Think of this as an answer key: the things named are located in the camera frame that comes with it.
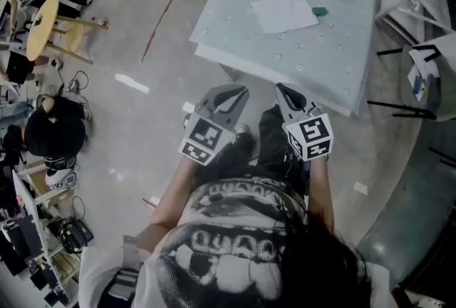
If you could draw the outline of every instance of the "white desk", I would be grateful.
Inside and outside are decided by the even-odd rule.
[[[251,3],[208,0],[190,40],[196,54],[273,83],[300,83],[322,104],[357,113],[367,74],[375,0],[307,0],[320,24],[264,34]]]

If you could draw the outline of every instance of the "dark green floor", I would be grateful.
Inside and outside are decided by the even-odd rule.
[[[426,255],[456,201],[456,169],[440,163],[429,146],[456,158],[456,120],[423,121],[398,186],[358,246],[369,262],[390,270],[391,287]]]

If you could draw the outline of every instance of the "wooden tabletop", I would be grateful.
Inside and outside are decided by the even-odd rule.
[[[46,0],[35,15],[27,39],[27,58],[35,61],[46,47],[56,21],[58,0]]]

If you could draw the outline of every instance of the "round wooden table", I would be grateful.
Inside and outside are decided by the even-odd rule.
[[[29,61],[35,61],[44,50],[49,47],[60,51],[66,55],[77,58],[86,63],[93,62],[74,53],[78,48],[84,34],[84,26],[92,26],[99,29],[108,29],[107,26],[84,21],[81,19],[67,18],[57,15],[58,0],[46,0],[35,15],[30,33],[27,38],[27,58]],[[54,28],[56,20],[69,21],[71,25],[68,30]],[[67,49],[56,46],[49,41],[52,32],[63,34],[63,40]]]

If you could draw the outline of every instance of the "black shorts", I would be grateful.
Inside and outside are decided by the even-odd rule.
[[[27,57],[11,51],[6,75],[12,83],[24,83],[27,75],[33,71],[34,65],[35,61],[29,61]]]

